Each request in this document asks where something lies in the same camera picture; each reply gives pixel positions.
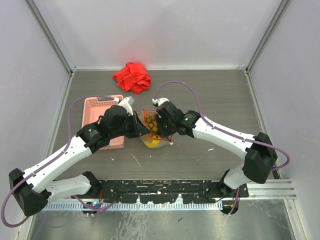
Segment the bunch of brown longans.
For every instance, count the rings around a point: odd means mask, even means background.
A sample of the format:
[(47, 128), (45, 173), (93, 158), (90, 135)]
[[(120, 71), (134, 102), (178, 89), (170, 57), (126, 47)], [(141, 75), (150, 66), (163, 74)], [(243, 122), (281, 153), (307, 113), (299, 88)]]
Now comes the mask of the bunch of brown longans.
[(148, 128), (148, 130), (152, 134), (158, 134), (159, 133), (159, 127), (158, 123), (156, 121), (157, 113), (146, 113), (144, 115), (144, 125)]

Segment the clear zip top bag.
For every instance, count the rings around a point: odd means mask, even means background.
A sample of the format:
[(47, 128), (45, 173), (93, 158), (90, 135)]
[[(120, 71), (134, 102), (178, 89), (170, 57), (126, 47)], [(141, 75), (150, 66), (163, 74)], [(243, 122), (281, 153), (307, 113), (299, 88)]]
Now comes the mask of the clear zip top bag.
[(139, 119), (149, 133), (140, 137), (143, 144), (150, 149), (161, 148), (165, 145), (173, 145), (173, 136), (161, 136), (160, 127), (156, 121), (158, 113), (155, 110), (142, 109)]

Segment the yellow pear fruit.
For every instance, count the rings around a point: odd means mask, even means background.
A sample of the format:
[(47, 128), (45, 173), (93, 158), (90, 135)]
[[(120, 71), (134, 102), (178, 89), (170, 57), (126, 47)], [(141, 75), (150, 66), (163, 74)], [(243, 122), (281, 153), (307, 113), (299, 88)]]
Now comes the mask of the yellow pear fruit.
[(161, 147), (162, 142), (160, 140), (145, 139), (143, 143), (147, 148), (156, 149)]

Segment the pink perforated plastic basket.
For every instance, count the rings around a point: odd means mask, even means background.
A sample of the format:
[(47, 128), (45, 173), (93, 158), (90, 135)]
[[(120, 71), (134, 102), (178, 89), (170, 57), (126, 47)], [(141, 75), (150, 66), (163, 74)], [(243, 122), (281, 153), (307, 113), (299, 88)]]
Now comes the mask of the pink perforated plastic basket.
[[(99, 116), (103, 116), (105, 111), (118, 103), (114, 100), (101, 97), (88, 97), (84, 100), (82, 114), (82, 128), (93, 122), (96, 122)], [(122, 149), (125, 147), (125, 138), (123, 136), (112, 139), (109, 145), (102, 147), (102, 150)]]

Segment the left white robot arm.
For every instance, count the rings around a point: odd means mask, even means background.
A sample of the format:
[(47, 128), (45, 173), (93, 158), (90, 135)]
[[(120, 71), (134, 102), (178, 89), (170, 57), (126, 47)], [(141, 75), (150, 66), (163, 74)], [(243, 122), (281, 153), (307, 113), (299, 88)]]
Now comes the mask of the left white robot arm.
[(12, 195), (26, 217), (40, 212), (48, 203), (73, 195), (95, 198), (101, 183), (92, 172), (55, 181), (61, 173), (109, 145), (112, 139), (139, 138), (149, 133), (137, 112), (115, 105), (98, 120), (85, 125), (65, 146), (42, 162), (24, 171), (16, 168), (9, 173)]

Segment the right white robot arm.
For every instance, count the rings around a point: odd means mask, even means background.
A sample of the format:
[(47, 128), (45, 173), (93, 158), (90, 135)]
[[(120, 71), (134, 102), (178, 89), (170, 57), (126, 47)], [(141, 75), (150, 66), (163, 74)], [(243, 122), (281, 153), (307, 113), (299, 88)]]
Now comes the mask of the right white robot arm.
[(218, 183), (217, 190), (231, 197), (237, 188), (254, 182), (264, 184), (278, 158), (268, 135), (246, 134), (217, 124), (199, 112), (182, 112), (167, 98), (153, 99), (158, 116), (156, 122), (160, 134), (173, 134), (205, 140), (218, 145), (243, 160), (236, 168), (227, 170)]

